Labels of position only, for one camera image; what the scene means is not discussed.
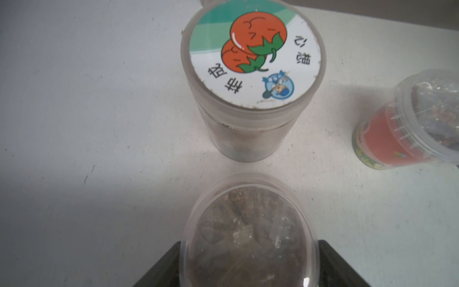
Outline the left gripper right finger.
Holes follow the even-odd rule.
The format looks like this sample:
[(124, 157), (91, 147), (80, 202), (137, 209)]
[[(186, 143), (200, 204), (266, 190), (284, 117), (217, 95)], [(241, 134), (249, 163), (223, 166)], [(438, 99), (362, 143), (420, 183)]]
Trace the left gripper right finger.
[(370, 287), (326, 240), (319, 240), (319, 251), (319, 287)]

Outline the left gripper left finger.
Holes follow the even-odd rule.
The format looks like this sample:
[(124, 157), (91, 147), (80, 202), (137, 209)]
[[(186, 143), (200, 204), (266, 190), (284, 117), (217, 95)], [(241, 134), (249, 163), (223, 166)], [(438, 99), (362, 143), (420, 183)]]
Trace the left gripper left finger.
[(179, 253), (176, 242), (135, 284), (134, 287), (180, 287)]

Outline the pink seed cup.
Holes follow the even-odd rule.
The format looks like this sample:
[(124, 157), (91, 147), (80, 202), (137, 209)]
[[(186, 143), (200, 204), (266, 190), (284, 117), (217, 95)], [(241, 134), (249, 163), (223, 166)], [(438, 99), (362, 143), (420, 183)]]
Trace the pink seed cup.
[(316, 287), (317, 237), (295, 192), (263, 173), (221, 179), (193, 206), (179, 254), (183, 287)]

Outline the small red label cup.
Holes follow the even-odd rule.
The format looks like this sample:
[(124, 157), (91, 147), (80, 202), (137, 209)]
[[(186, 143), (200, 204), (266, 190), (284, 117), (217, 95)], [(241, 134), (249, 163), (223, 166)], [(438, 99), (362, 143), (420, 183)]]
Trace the small red label cup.
[(458, 75), (431, 69), (404, 79), (390, 102), (355, 128), (352, 145), (359, 160), (376, 170), (458, 165)]

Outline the tomato label seed jar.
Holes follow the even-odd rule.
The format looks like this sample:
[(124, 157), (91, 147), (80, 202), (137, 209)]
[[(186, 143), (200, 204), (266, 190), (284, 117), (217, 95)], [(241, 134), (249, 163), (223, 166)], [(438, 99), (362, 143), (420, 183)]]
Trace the tomato label seed jar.
[(229, 159), (271, 156), (317, 92), (324, 41), (283, 1), (212, 1), (182, 36), (184, 72), (214, 146)]

